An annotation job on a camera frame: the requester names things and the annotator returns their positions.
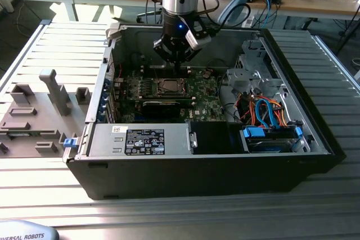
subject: green circuit board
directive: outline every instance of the green circuit board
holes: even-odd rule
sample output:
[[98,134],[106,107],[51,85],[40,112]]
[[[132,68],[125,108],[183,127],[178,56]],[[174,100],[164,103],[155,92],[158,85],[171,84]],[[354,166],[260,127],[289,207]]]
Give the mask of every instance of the green circuit board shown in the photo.
[[[144,78],[135,71],[124,77],[123,94],[119,101],[121,123],[158,123],[159,119],[143,117],[144,101],[177,102],[181,104],[180,116],[161,119],[162,123],[184,123],[186,121],[225,121],[221,104],[215,95],[217,77],[203,77],[204,69],[192,70],[187,78]],[[179,85],[179,89],[159,88],[166,83],[168,88]]]

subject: motherboard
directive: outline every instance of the motherboard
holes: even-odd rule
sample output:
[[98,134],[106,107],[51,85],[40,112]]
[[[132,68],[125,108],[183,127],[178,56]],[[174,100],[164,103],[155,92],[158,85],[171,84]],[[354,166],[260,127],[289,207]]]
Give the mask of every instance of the motherboard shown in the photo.
[[191,69],[181,78],[160,69],[124,74],[119,95],[121,123],[225,121],[217,95],[219,74]]

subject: floor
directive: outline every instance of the floor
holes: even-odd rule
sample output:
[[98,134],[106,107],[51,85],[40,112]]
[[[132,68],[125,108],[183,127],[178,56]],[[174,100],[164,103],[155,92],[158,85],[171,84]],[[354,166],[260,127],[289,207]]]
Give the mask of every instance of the floor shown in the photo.
[[[61,20],[60,15],[67,17],[65,7],[59,5],[59,3],[27,1],[26,4],[30,6],[41,19],[52,19],[55,17],[54,20]],[[30,36],[39,24],[37,17],[35,17],[23,3],[16,1],[13,2],[13,5],[15,9],[14,13],[8,14],[4,11],[0,12],[0,77],[25,45],[28,40],[27,36]],[[109,7],[98,8],[97,6],[79,5],[79,7],[77,6],[76,8],[79,10],[82,9],[83,11],[81,13],[78,10],[81,20],[110,20]],[[123,10],[121,8],[115,9],[115,15],[121,15],[120,18],[124,22],[136,22],[136,14],[142,12],[144,12],[144,8],[142,7],[124,7]],[[149,17],[148,22],[154,23],[154,17]],[[298,17],[278,16],[274,25],[281,25],[281,27],[285,25],[285,29],[300,29],[303,22],[304,19]],[[338,46],[340,39],[339,32],[342,30],[340,27],[344,22],[341,21],[338,24],[339,26],[336,25],[333,20],[319,19],[317,22],[312,22],[308,30],[311,34],[319,35],[328,47],[334,51]],[[352,74],[355,74],[357,71],[352,65],[352,59],[360,57],[359,36],[360,33],[357,33],[339,54],[340,61]]]

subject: power supply label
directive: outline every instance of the power supply label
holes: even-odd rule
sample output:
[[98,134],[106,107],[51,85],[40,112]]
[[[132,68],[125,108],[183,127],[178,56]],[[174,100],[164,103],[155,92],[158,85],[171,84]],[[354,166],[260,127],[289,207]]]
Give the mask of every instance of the power supply label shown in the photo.
[[126,132],[125,154],[127,156],[164,155],[164,130],[128,129]]

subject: blue latch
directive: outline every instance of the blue latch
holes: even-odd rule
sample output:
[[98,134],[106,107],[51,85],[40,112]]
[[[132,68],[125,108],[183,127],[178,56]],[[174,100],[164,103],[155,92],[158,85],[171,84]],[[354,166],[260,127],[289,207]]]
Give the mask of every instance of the blue latch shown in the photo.
[[248,127],[244,129],[245,138],[248,137],[265,137],[265,132],[263,128],[258,127]]
[[303,131],[302,131],[301,127],[297,126],[295,128],[295,131],[299,138],[303,136]]
[[77,148],[78,145],[76,144],[78,141],[77,138],[68,138],[64,140],[64,147],[71,147],[71,148]]

